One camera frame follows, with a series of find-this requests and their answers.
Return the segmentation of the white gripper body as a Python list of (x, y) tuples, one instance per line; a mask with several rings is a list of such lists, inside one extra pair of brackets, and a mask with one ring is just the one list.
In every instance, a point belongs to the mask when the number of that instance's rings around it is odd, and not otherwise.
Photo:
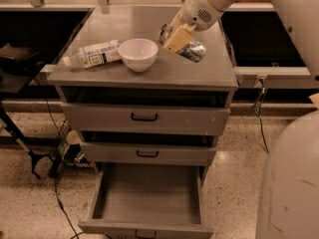
[(195, 25), (197, 31), (204, 31), (215, 24), (223, 11), (214, 0), (185, 0), (181, 9), (181, 18), (189, 25)]

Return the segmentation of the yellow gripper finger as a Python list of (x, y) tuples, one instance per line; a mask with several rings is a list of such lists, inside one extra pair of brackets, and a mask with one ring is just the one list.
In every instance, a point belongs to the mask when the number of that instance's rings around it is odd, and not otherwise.
[(159, 40), (166, 41), (181, 22), (181, 11), (178, 11), (170, 23), (161, 26), (159, 30)]
[(182, 24), (172, 28), (171, 26), (165, 26), (163, 30), (163, 43), (162, 47), (168, 53), (176, 53), (189, 42), (193, 40), (193, 31), (196, 28), (195, 25)]

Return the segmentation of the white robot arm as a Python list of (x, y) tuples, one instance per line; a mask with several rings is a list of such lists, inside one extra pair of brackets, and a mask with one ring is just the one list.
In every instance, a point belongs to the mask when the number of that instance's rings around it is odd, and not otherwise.
[[(209, 29), (238, 0), (185, 0), (158, 40), (179, 53), (195, 31)], [(270, 0), (310, 76), (301, 84), (289, 75), (277, 89), (318, 88), (319, 0)], [(264, 168), (256, 239), (319, 239), (319, 112), (307, 114), (282, 131)]]

